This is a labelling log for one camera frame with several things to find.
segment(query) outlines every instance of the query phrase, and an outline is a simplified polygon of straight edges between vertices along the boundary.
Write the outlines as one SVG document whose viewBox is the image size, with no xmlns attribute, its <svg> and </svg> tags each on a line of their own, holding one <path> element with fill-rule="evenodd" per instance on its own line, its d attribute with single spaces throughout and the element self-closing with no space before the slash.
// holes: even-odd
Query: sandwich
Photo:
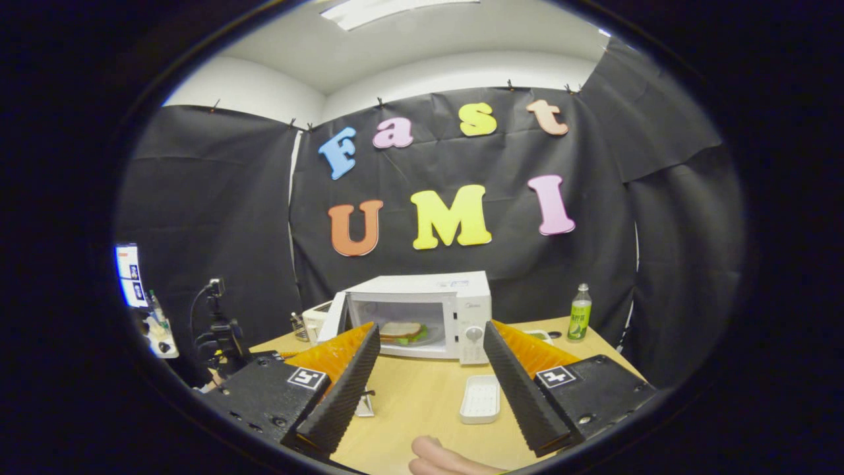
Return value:
<svg viewBox="0 0 844 475">
<path fill-rule="evenodd" d="M 386 322 L 379 333 L 383 343 L 409 345 L 428 336 L 428 327 L 418 322 Z"/>
</svg>

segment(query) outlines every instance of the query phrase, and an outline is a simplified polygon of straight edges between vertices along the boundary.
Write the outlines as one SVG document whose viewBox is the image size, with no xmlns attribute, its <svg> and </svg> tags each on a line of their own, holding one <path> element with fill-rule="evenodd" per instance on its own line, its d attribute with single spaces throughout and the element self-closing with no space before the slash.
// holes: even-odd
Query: white wall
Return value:
<svg viewBox="0 0 844 475">
<path fill-rule="evenodd" d="M 306 127 L 319 123 L 325 95 L 286 74 L 233 57 L 215 57 L 188 77 L 165 106 L 213 106 Z"/>
<path fill-rule="evenodd" d="M 476 52 L 438 57 L 375 74 L 331 94 L 322 122 L 385 102 L 430 92 L 472 87 L 517 87 L 579 90 L 596 63 L 538 52 Z"/>
<path fill-rule="evenodd" d="M 295 125 L 317 125 L 384 101 L 430 92 L 507 85 L 578 90 L 595 69 L 592 61 L 537 52 L 459 54 L 384 71 L 326 97 L 286 74 L 258 63 L 216 57 L 191 75 L 165 106 L 186 104 L 248 112 Z"/>
</svg>

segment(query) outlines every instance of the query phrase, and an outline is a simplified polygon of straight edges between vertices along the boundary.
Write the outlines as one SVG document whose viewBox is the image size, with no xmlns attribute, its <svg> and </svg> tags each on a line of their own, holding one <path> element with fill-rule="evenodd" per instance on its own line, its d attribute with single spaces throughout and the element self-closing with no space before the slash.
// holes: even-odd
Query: ceiling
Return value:
<svg viewBox="0 0 844 475">
<path fill-rule="evenodd" d="M 607 37 L 544 0 L 481 0 L 395 14 L 344 31 L 316 0 L 220 54 L 260 63 L 325 95 L 388 69 L 468 52 L 545 52 L 597 62 Z"/>
</svg>

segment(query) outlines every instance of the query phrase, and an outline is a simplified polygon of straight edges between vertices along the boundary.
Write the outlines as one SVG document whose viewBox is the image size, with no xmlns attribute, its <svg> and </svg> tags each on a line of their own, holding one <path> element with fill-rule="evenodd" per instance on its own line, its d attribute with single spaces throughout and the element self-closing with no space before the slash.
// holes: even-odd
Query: pink letter i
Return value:
<svg viewBox="0 0 844 475">
<path fill-rule="evenodd" d="M 565 214 L 560 183 L 563 183 L 563 178 L 559 175 L 543 175 L 527 181 L 528 187 L 539 197 L 539 209 L 542 211 L 539 232 L 545 236 L 571 232 L 575 228 L 575 222 Z"/>
</svg>

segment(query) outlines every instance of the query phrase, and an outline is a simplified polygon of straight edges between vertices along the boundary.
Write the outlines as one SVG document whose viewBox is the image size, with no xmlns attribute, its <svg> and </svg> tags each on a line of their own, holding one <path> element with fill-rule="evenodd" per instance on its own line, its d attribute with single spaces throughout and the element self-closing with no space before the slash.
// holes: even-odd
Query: green drink bottle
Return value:
<svg viewBox="0 0 844 475">
<path fill-rule="evenodd" d="M 577 286 L 577 296 L 571 302 L 571 321 L 569 322 L 568 338 L 580 341 L 586 336 L 589 326 L 589 314 L 592 312 L 592 298 L 589 297 L 589 286 Z"/>
</svg>

